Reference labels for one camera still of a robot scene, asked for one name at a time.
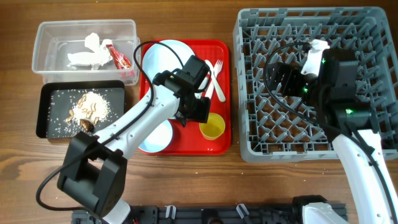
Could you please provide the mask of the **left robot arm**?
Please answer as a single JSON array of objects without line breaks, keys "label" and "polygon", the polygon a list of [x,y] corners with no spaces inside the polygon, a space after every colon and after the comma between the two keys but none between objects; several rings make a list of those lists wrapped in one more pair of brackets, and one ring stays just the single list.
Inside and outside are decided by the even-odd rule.
[{"label": "left robot arm", "polygon": [[209,71],[204,60],[192,55],[182,68],[158,73],[146,96],[107,128],[92,136],[79,132],[68,146],[57,187],[96,218],[126,222],[131,207],[121,197],[128,160],[170,118],[182,126],[207,122],[210,99],[195,94]]}]

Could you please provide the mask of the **clear plastic waste bin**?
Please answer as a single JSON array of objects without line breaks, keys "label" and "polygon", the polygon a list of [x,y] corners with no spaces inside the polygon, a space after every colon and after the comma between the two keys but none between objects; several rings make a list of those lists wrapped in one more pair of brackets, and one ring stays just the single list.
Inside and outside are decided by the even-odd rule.
[{"label": "clear plastic waste bin", "polygon": [[[132,63],[135,78],[121,78],[114,60],[97,70],[91,67],[77,67],[73,70],[67,54],[90,52],[84,45],[85,37],[91,33],[99,36],[99,43],[110,39],[117,51],[124,54]],[[140,40],[136,23],[132,19],[102,19],[80,21],[51,21],[39,25],[32,56],[32,71],[42,76],[44,83],[82,82],[97,80],[121,80],[125,85],[135,85],[139,80],[139,70],[134,61],[140,60],[141,53],[134,53]]]}]

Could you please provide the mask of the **red snack wrapper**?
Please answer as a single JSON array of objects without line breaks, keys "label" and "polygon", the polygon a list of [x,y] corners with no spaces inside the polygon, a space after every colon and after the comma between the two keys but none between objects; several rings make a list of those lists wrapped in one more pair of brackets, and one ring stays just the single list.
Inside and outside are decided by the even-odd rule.
[{"label": "red snack wrapper", "polygon": [[127,70],[127,72],[120,73],[121,78],[135,78],[135,71],[130,70],[130,68],[132,68],[131,61],[124,54],[117,51],[113,44],[107,44],[106,47],[114,60],[116,68],[118,70]]}]

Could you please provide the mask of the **light blue bowl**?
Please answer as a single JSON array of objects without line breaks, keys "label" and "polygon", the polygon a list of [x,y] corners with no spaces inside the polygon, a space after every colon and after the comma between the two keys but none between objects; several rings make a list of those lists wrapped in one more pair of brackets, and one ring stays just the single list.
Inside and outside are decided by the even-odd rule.
[{"label": "light blue bowl", "polygon": [[139,149],[148,153],[157,153],[164,150],[171,142],[173,128],[169,120],[164,121],[140,144]]}]

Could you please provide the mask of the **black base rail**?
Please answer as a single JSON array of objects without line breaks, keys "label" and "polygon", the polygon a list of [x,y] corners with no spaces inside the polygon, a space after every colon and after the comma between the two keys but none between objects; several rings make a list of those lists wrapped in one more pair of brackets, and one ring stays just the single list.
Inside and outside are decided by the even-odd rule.
[{"label": "black base rail", "polygon": [[[263,206],[248,206],[251,223],[298,223],[293,216],[293,206],[289,204],[274,204]],[[167,215],[165,207],[156,206],[132,207],[134,223],[203,223],[204,218],[219,218],[223,223],[245,223],[238,214],[236,207],[178,207],[173,218]]]}]

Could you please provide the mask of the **grey dishwasher rack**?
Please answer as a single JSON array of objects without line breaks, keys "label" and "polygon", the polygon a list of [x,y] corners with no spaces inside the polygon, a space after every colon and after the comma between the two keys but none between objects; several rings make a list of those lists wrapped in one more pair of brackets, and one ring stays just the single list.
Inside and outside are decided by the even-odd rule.
[{"label": "grey dishwasher rack", "polygon": [[315,116],[297,97],[273,99],[263,82],[265,63],[303,65],[301,43],[325,40],[351,49],[359,62],[356,93],[377,114],[384,158],[397,158],[397,54],[380,7],[248,8],[233,30],[239,90],[241,157],[246,162],[336,159]]}]

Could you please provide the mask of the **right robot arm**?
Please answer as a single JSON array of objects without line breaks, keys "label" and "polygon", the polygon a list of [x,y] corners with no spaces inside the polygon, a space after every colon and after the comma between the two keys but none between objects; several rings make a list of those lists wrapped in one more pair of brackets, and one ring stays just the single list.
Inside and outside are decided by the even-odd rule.
[{"label": "right robot arm", "polygon": [[311,118],[277,104],[324,131],[345,170],[358,219],[397,223],[397,192],[382,155],[376,110],[356,94],[359,62],[352,50],[308,49],[304,66],[264,64],[264,85],[272,98],[281,85],[284,96],[297,96],[315,109]]}]

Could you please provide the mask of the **light blue plate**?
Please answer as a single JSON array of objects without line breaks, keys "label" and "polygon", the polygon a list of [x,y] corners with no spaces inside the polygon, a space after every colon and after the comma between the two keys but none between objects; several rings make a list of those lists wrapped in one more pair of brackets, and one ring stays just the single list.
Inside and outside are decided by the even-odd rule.
[{"label": "light blue plate", "polygon": [[[187,62],[194,51],[185,43],[179,40],[162,40],[163,44],[168,45],[179,56],[183,64]],[[156,74],[162,73],[165,70],[172,71],[176,68],[182,69],[178,58],[167,47],[163,45],[154,44],[144,54],[143,70],[153,80]]]}]

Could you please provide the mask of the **rice and food scraps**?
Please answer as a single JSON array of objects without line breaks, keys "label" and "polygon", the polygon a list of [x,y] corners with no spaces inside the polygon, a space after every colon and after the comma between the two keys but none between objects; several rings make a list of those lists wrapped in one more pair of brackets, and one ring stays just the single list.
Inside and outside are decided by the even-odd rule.
[{"label": "rice and food scraps", "polygon": [[110,102],[97,90],[57,90],[51,93],[47,118],[52,135],[60,137],[93,133],[110,114]]}]

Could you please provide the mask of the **black rectangular tray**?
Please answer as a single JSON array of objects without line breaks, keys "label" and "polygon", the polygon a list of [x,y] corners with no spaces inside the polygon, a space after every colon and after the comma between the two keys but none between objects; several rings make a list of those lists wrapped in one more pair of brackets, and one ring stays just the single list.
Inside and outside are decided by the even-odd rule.
[{"label": "black rectangular tray", "polygon": [[41,89],[36,135],[71,138],[84,130],[80,120],[93,124],[95,133],[124,114],[125,86],[119,80],[48,83]]}]

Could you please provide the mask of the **yellow cup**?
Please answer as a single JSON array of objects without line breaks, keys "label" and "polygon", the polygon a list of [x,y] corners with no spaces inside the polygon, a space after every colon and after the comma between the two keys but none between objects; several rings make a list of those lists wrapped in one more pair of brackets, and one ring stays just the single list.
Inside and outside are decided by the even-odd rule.
[{"label": "yellow cup", "polygon": [[222,116],[217,113],[210,113],[207,122],[200,123],[199,128],[203,137],[212,141],[224,133],[226,124]]}]

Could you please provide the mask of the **white napkin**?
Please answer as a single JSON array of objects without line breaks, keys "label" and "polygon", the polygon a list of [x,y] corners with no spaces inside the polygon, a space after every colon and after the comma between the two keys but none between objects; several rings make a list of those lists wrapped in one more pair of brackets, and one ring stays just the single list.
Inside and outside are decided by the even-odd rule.
[{"label": "white napkin", "polygon": [[67,54],[70,63],[67,67],[76,70],[77,67],[91,67],[91,70],[97,70],[103,65],[113,60],[107,45],[112,45],[110,39],[104,39],[100,44],[100,37],[96,33],[91,33],[85,37],[84,45],[90,49],[90,52],[78,52]]}]

